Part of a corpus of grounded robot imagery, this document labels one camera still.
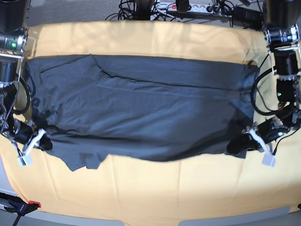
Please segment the black robot arm image-left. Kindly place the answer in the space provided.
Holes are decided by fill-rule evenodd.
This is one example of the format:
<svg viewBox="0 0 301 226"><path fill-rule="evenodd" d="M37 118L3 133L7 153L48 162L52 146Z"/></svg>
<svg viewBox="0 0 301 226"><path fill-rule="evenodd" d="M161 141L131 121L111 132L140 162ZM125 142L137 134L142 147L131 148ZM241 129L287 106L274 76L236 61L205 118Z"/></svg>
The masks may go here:
<svg viewBox="0 0 301 226"><path fill-rule="evenodd" d="M14 115L26 113L31 103L29 89L21 77L29 9L29 0L0 2L0 133L13 145L21 143L25 147L38 135L37 130L14 118ZM24 109L16 110L20 86L25 89L27 102Z"/></svg>

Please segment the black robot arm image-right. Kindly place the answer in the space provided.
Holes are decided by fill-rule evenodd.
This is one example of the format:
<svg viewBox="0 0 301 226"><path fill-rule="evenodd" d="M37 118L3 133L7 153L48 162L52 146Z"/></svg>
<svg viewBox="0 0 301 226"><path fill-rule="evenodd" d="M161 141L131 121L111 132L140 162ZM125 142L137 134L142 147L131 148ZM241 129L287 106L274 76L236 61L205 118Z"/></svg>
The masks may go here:
<svg viewBox="0 0 301 226"><path fill-rule="evenodd" d="M270 119L246 128L237 139L231 140L227 152L238 155L243 151L263 151L265 158L273 159L277 149L267 147L273 141L279 143L301 127L301 35L297 25L301 2L299 0L265 0L262 6L261 24L267 41L271 68L259 75L251 88L251 104L254 110ZM276 95L278 109L261 111L255 103L258 83L272 73L277 77Z"/></svg>

